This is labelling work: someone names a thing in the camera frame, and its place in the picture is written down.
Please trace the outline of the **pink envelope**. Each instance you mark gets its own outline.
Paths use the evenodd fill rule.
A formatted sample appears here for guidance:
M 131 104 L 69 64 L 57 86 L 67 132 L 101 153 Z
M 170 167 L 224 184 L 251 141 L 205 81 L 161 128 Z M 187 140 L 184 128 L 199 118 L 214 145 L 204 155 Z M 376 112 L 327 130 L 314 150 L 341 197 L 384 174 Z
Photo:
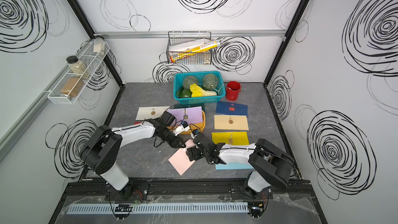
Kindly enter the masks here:
M 186 154 L 188 148 L 194 147 L 195 144 L 193 139 L 189 139 L 185 142 L 185 148 L 179 148 L 170 158 L 169 162 L 179 175 L 183 175 L 195 161 L 190 161 Z

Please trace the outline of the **purple envelope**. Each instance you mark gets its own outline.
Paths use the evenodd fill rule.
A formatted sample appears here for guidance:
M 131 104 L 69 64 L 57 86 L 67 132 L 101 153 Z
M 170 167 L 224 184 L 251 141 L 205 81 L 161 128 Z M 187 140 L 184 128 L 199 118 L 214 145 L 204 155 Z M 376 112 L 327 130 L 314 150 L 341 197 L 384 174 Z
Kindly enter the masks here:
M 187 124 L 197 124 L 203 122 L 202 107 L 184 107 L 167 110 L 176 119 L 176 122 L 186 121 Z

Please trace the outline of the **beige envelope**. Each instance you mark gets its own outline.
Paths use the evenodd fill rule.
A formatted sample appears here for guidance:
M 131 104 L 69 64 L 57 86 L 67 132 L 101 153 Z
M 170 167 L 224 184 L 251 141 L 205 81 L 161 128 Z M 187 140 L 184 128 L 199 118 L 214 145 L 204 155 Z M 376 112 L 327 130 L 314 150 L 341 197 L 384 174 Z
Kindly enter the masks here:
M 214 126 L 216 130 L 249 130 L 247 116 L 239 115 L 214 115 Z

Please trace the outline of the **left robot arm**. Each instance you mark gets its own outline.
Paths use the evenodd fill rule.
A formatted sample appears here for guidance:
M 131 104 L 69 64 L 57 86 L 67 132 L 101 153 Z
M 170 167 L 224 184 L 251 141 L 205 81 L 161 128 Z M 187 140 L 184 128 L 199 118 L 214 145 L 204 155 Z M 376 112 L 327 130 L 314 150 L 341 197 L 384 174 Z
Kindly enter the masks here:
M 168 143 L 172 148 L 185 148 L 180 134 L 188 129 L 189 124 L 185 120 L 177 121 L 167 111 L 158 118 L 145 119 L 127 127 L 110 128 L 102 125 L 83 146 L 79 156 L 85 165 L 108 182 L 121 199 L 129 200 L 133 197 L 134 188 L 116 163 L 120 148 L 149 138 L 159 138 L 161 143 Z

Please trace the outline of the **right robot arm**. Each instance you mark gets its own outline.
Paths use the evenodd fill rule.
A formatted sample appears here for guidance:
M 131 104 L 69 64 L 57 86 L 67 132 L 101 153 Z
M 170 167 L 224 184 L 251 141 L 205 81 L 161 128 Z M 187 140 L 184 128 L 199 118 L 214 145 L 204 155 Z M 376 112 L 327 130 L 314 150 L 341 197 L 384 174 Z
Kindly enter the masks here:
M 204 158 L 208 164 L 239 163 L 252 166 L 254 171 L 245 184 L 252 192 L 260 193 L 270 186 L 287 188 L 294 159 L 266 139 L 258 139 L 249 145 L 215 144 L 200 133 L 193 142 L 194 146 L 186 150 L 190 161 Z

